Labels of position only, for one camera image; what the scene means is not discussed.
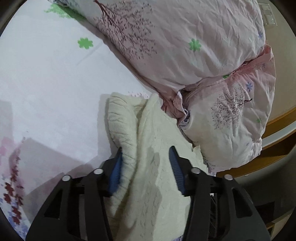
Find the pillowcase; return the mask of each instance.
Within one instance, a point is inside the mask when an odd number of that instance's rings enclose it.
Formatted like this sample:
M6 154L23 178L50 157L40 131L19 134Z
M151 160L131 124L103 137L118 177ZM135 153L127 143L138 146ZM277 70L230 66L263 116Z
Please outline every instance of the pillowcase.
M260 154L275 79L274 56L267 45L263 55L226 79L206 78L187 88L189 115L180 126L200 145L211 172L242 166Z
M108 36L167 99L229 74L265 46L256 0L55 0Z

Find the bed sheet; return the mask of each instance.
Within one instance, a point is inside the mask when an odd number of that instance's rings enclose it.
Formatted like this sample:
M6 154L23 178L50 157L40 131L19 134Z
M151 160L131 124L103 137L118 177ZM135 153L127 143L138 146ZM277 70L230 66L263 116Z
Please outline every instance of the bed sheet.
M83 17L47 0L16 12L0 53L0 207L24 239L64 174L86 175L116 152L110 94L155 91Z

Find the bed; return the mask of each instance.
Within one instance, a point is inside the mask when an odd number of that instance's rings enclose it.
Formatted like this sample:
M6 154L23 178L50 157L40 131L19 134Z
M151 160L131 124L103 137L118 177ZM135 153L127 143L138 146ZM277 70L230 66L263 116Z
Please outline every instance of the bed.
M47 0L19 8L0 53L0 207L25 238L61 176L86 175L116 153L110 94L155 91L96 28Z

